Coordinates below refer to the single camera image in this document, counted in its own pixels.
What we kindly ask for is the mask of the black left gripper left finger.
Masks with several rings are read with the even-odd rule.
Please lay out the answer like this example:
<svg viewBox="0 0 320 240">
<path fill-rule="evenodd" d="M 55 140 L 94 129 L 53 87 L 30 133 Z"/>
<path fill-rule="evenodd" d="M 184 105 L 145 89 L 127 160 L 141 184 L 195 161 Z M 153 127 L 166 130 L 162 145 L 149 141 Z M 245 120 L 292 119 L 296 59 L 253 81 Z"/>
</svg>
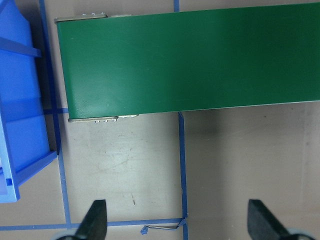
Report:
<svg viewBox="0 0 320 240">
<path fill-rule="evenodd" d="M 77 231 L 76 240 L 104 240 L 107 235 L 107 204 L 105 199 L 94 200 Z"/>
</svg>

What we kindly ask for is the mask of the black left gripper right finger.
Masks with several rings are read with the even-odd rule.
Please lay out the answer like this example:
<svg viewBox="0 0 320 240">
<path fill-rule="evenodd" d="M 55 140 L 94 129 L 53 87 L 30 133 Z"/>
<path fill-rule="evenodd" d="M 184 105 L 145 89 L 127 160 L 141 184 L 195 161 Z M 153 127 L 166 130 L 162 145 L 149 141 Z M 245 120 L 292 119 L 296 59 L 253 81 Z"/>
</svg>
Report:
<svg viewBox="0 0 320 240">
<path fill-rule="evenodd" d="M 247 231 L 252 240 L 284 240 L 291 234 L 259 199 L 250 199 Z"/>
</svg>

